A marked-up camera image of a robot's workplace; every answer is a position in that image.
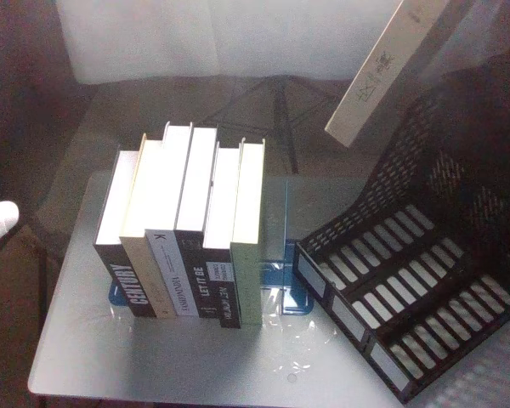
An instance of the magazine rack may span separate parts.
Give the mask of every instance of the magazine rack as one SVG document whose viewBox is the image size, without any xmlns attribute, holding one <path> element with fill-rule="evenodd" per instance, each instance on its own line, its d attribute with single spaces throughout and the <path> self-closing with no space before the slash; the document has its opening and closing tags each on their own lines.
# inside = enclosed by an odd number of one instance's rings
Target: magazine rack
<svg viewBox="0 0 510 408">
<path fill-rule="evenodd" d="M 402 402 L 510 320 L 510 124 L 465 125 L 457 106 L 479 118 L 494 101 L 448 91 L 412 104 L 358 200 L 295 257 Z"/>
</svg>

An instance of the white backdrop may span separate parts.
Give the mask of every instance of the white backdrop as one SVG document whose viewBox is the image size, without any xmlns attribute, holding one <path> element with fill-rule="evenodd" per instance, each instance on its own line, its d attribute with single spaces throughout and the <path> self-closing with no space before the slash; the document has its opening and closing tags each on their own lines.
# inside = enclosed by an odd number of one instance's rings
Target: white backdrop
<svg viewBox="0 0 510 408">
<path fill-rule="evenodd" d="M 293 74 L 352 78 L 400 0 L 57 0 L 79 82 Z M 478 0 L 426 77 L 510 45 L 510 0 Z"/>
</svg>

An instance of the white label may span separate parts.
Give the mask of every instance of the white label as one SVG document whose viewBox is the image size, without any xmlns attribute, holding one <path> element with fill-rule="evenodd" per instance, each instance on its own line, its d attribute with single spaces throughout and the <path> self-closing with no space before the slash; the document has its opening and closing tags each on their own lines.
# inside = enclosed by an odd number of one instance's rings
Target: white label
<svg viewBox="0 0 510 408">
<path fill-rule="evenodd" d="M 376 364 L 380 366 L 385 375 L 393 382 L 396 388 L 399 391 L 405 389 L 406 385 L 410 382 L 408 377 L 404 372 L 400 370 L 400 368 L 391 360 L 391 357 L 387 355 L 385 351 L 383 351 L 382 346 L 378 343 L 374 345 L 374 348 L 371 352 L 371 357 Z"/>
<path fill-rule="evenodd" d="M 348 328 L 351 334 L 353 334 L 357 340 L 361 341 L 363 334 L 365 334 L 365 328 L 355 319 L 355 316 L 346 308 L 342 300 L 336 296 L 332 299 L 332 311 Z"/>
<path fill-rule="evenodd" d="M 304 276 L 317 294 L 323 298 L 323 294 L 325 293 L 325 281 L 317 275 L 317 272 L 315 272 L 312 265 L 308 263 L 303 255 L 299 255 L 298 257 L 298 272 Z"/>
<path fill-rule="evenodd" d="M 230 262 L 206 262 L 210 281 L 234 282 L 235 271 Z"/>
<path fill-rule="evenodd" d="M 162 279 L 164 279 L 167 286 L 176 314 L 180 316 L 198 316 L 176 235 L 173 231 L 165 230 L 147 230 L 145 235 L 161 269 Z"/>
</svg>

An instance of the row of books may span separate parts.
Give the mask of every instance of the row of books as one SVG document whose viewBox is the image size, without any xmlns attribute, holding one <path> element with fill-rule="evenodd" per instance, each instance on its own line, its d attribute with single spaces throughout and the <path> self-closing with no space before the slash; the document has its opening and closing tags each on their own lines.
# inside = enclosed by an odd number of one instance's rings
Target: row of books
<svg viewBox="0 0 510 408">
<path fill-rule="evenodd" d="M 263 173 L 264 139 L 192 124 L 118 151 L 94 248 L 135 316 L 261 323 Z"/>
</svg>

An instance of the white table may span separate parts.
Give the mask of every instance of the white table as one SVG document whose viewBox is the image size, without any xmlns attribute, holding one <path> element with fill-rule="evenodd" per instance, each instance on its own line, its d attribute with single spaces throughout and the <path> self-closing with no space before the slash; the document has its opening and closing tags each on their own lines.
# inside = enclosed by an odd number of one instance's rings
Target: white table
<svg viewBox="0 0 510 408">
<path fill-rule="evenodd" d="M 76 221 L 28 381 L 36 394 L 193 405 L 402 406 L 319 304 L 280 316 L 267 293 L 262 327 L 135 319 L 109 304 L 111 278 L 92 248 L 109 173 L 96 173 Z M 292 228 L 336 215 L 359 180 L 292 183 Z M 316 200 L 324 190 L 332 200 Z M 510 323 L 409 406 L 510 406 Z"/>
</svg>

